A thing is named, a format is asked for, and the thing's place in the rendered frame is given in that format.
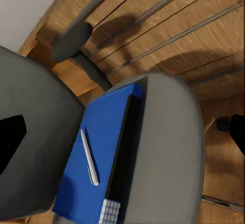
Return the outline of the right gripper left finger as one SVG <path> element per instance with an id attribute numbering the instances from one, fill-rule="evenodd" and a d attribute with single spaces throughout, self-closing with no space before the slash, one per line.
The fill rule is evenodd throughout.
<path id="1" fill-rule="evenodd" d="M 0 176 L 26 134 L 22 115 L 0 120 Z"/>

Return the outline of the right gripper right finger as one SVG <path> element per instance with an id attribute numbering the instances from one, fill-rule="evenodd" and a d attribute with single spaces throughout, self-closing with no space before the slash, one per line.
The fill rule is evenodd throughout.
<path id="1" fill-rule="evenodd" d="M 233 115 L 228 132 L 245 156 L 245 117 Z"/>

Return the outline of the swivel chair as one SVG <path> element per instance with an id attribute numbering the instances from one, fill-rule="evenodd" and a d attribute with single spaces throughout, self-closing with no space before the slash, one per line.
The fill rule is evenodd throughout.
<path id="1" fill-rule="evenodd" d="M 131 76 L 114 86 L 82 51 L 89 22 L 71 29 L 51 52 L 58 64 L 76 60 L 106 94 L 143 88 L 117 224 L 195 224 L 201 202 L 245 214 L 245 206 L 203 195 L 205 135 L 199 101 L 182 79 L 167 73 Z M 0 176 L 0 222 L 42 214 L 57 197 L 86 107 L 50 69 L 0 46 L 0 120 L 22 115 L 27 134 Z M 54 214 L 52 224 L 75 224 Z"/>

